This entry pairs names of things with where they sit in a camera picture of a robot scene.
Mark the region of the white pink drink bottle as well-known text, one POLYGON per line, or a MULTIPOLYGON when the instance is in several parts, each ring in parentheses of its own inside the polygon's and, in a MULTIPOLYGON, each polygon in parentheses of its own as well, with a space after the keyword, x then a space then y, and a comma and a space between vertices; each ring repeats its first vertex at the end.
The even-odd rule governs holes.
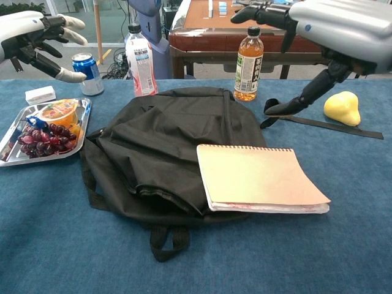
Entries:
POLYGON ((151 45, 142 35, 138 23, 129 24, 128 30, 129 36, 125 49, 128 67, 134 81, 135 97, 157 94, 151 45))

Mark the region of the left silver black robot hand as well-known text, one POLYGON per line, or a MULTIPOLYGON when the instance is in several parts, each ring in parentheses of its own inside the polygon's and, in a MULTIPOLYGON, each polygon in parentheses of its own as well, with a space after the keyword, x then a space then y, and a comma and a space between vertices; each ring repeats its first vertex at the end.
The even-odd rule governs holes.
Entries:
POLYGON ((65 69, 39 51, 61 58, 62 54, 45 41, 72 41, 84 46, 88 41, 77 32, 84 28, 82 20, 63 14, 45 16, 41 12, 27 10, 0 16, 0 64, 17 59, 54 79, 81 83, 87 79, 86 74, 65 69))

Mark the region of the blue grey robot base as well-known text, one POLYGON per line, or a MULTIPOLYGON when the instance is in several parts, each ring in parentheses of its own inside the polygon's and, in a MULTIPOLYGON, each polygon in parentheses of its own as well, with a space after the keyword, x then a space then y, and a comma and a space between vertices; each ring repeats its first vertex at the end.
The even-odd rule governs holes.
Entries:
POLYGON ((162 37, 160 22, 161 0, 126 0, 137 13, 141 33, 149 41, 153 51, 154 75, 156 80, 173 78, 169 42, 162 37))

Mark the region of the black fabric backpack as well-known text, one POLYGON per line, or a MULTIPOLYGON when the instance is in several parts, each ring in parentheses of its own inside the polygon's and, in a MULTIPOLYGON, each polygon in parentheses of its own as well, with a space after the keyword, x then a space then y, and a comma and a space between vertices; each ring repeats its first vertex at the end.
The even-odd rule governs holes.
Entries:
POLYGON ((178 88, 133 98, 80 152, 89 204, 145 224, 155 259, 189 245, 189 228, 247 217, 211 211, 197 146, 267 147, 254 113, 226 89, 178 88))

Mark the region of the small white box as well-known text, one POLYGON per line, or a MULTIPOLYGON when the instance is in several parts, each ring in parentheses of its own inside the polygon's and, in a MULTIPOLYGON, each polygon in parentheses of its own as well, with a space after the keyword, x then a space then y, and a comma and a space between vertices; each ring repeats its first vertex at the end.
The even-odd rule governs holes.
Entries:
POLYGON ((55 99, 56 93, 52 86, 45 86, 25 92, 25 100, 29 105, 41 104, 55 99))

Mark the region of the brown mahjong table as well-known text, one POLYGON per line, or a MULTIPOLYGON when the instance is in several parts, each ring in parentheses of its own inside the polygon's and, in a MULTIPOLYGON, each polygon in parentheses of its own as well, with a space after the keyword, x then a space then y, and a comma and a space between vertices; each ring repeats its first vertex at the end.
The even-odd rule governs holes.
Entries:
MULTIPOLYGON (((168 35, 173 76, 184 78, 184 67, 195 63, 235 65, 241 41, 254 21, 233 24, 230 21, 237 8, 232 0, 214 0, 213 17, 208 17, 208 0, 183 0, 168 35), (218 2, 227 3, 227 15, 219 15, 218 2)), ((284 31, 268 25, 261 27, 264 44, 263 71, 280 65, 281 79, 286 79, 290 66, 327 64, 320 48, 296 36, 286 53, 281 53, 284 31)))

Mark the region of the blue felt table mat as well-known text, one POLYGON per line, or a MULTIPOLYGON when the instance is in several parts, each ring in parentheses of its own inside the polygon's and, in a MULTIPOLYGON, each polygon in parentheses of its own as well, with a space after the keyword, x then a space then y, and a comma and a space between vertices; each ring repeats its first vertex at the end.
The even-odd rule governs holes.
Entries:
POLYGON ((263 132, 295 150, 327 214, 193 228, 165 263, 137 222, 90 207, 78 155, 0 167, 0 294, 392 294, 392 80, 340 91, 383 140, 289 121, 263 132))

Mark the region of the blue white candy wrapper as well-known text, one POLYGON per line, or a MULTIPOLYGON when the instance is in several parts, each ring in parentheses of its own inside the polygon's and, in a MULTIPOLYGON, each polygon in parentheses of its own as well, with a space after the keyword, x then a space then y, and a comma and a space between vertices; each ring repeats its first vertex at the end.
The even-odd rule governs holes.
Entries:
POLYGON ((42 120, 42 119, 40 119, 40 118, 38 118, 36 116, 33 116, 33 115, 25 117, 25 121, 30 126, 32 126, 34 128, 37 128, 37 129, 41 129, 42 130, 42 129, 45 129, 45 128, 48 127, 48 124, 44 120, 42 120))

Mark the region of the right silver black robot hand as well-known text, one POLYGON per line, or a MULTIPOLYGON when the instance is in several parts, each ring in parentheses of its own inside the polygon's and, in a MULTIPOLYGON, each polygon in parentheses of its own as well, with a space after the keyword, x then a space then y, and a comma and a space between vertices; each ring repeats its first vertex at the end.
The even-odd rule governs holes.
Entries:
POLYGON ((236 24, 248 20, 284 30, 281 53, 300 36, 318 45, 328 60, 327 69, 300 95, 267 106, 264 114, 269 117, 299 113, 352 72, 392 72, 392 5, 372 0, 303 0, 290 5, 251 1, 230 19, 236 24))

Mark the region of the amber tea bottle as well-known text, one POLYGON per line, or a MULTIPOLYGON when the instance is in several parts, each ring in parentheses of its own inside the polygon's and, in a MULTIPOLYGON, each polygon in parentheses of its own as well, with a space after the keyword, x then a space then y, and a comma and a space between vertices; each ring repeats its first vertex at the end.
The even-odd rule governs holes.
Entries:
POLYGON ((260 28, 248 27, 247 36, 238 49, 234 87, 236 100, 249 102, 256 98, 263 55, 264 44, 260 39, 260 28))

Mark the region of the green plants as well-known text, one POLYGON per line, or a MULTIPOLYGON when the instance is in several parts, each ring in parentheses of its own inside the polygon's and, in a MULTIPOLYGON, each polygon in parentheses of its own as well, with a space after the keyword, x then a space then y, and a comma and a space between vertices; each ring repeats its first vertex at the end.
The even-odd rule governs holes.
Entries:
POLYGON ((35 11, 45 14, 45 5, 44 3, 35 4, 33 2, 30 3, 15 3, 11 4, 0 4, 0 16, 10 15, 13 13, 24 12, 24 11, 35 11))

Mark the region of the red grape bunch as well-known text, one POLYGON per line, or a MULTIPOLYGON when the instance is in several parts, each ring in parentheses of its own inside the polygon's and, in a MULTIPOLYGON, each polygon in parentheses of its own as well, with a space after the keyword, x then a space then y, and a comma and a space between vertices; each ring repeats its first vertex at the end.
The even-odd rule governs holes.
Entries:
POLYGON ((62 125, 46 124, 45 127, 27 126, 17 137, 20 150, 30 159, 65 154, 77 144, 78 133, 62 125))

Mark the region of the yellow pear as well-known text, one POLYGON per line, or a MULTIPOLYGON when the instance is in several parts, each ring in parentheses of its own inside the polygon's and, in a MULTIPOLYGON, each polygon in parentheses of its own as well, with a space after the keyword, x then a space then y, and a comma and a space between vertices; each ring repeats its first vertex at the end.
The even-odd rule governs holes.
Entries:
POLYGON ((330 96, 323 106, 324 115, 347 126, 361 123, 358 96, 350 91, 342 91, 330 96))

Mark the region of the brown spiral notebook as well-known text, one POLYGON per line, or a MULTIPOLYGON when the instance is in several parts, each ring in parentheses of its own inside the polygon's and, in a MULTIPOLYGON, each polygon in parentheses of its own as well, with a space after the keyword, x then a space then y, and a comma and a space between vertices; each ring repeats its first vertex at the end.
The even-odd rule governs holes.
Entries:
POLYGON ((307 177, 294 150, 255 146, 197 146, 211 211, 324 214, 330 200, 307 177))

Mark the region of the blue white soda can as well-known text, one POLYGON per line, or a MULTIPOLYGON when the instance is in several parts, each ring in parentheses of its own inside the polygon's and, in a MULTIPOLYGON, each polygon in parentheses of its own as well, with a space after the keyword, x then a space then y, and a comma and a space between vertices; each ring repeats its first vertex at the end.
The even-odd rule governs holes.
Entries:
POLYGON ((81 72, 86 75, 86 79, 80 83, 80 88, 84 95, 96 96, 104 91, 99 69, 92 54, 78 53, 73 55, 72 66, 75 72, 81 72))

